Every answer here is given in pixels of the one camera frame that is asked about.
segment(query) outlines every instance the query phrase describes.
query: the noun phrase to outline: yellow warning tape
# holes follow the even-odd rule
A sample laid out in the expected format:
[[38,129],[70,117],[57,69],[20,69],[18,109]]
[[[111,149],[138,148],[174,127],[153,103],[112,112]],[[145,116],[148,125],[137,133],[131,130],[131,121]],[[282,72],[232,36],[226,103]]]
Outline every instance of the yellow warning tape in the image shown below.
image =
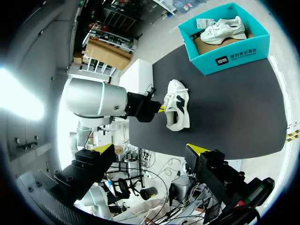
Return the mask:
[[287,134],[286,135],[286,138],[289,138],[289,137],[292,137],[294,135],[299,135],[300,134],[300,129],[298,130],[295,130],[294,132],[290,133],[290,134]]
[[286,141],[285,143],[291,142],[292,140],[295,140],[300,137],[300,129],[295,130],[294,132],[286,135]]

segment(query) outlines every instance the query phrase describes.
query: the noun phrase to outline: cardboard box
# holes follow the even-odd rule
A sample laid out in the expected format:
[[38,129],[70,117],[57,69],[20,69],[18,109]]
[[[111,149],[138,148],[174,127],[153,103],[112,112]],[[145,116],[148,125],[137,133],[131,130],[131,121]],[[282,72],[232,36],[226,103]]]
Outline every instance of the cardboard box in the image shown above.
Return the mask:
[[[225,40],[221,45],[208,45],[195,34],[203,29],[197,28],[197,19],[233,19],[239,16],[246,26],[245,40],[233,38]],[[213,8],[179,26],[189,60],[204,74],[231,68],[244,63],[268,57],[270,35],[266,29],[247,11],[235,3]]]
[[117,54],[120,54],[122,56],[125,56],[128,59],[132,58],[132,54],[131,53],[125,52],[122,49],[119,49],[119,48],[117,48],[115,46],[112,46],[112,45],[110,45],[108,43],[105,43],[103,41],[97,41],[97,40],[90,39],[89,42],[95,43],[95,44],[97,44],[99,46],[102,46],[102,47],[105,47],[105,48],[107,48],[109,50],[112,50],[113,52],[115,52]]
[[130,60],[123,55],[90,41],[86,46],[85,54],[92,59],[106,63],[107,65],[119,70],[125,69],[130,62]]
[[75,52],[73,56],[74,63],[82,64],[82,57],[81,52]]

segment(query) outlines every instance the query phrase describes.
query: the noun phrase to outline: teal shoe box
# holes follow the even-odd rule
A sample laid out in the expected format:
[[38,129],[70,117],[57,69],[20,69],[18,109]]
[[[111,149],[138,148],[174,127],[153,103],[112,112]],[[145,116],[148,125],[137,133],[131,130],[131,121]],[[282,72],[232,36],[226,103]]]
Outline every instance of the teal shoe box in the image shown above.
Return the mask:
[[[251,34],[245,40],[226,39],[230,42],[227,45],[209,45],[197,38],[202,45],[195,45],[195,34],[201,33],[204,29],[198,29],[197,19],[234,19],[239,16],[246,26],[246,31]],[[269,54],[270,35],[266,29],[246,10],[235,3],[213,8],[194,18],[184,22],[179,26],[179,30],[187,49],[189,60],[204,74],[212,74],[217,71],[231,68],[244,63],[265,59]]]

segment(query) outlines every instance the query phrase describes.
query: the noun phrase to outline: black table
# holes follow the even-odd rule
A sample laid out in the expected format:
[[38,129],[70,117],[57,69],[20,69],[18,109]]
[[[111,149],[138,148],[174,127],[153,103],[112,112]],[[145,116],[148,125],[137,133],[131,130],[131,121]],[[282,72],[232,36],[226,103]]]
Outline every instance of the black table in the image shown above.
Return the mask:
[[286,137],[283,95],[267,59],[204,76],[191,62],[185,46],[153,65],[153,100],[161,103],[171,79],[189,88],[190,128],[166,128],[164,112],[152,122],[129,119],[130,143],[140,148],[185,156],[186,143],[218,149],[226,159],[263,156],[282,149]]

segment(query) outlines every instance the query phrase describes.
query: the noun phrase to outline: black stripe on sneaker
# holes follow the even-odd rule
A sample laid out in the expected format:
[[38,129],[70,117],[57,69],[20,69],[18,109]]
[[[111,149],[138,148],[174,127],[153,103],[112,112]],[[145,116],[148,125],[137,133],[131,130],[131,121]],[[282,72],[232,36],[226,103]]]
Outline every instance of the black stripe on sneaker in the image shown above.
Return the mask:
[[176,102],[176,106],[184,114],[183,107],[184,107],[185,100],[182,97],[180,97],[179,95],[176,98],[179,100],[179,102]]

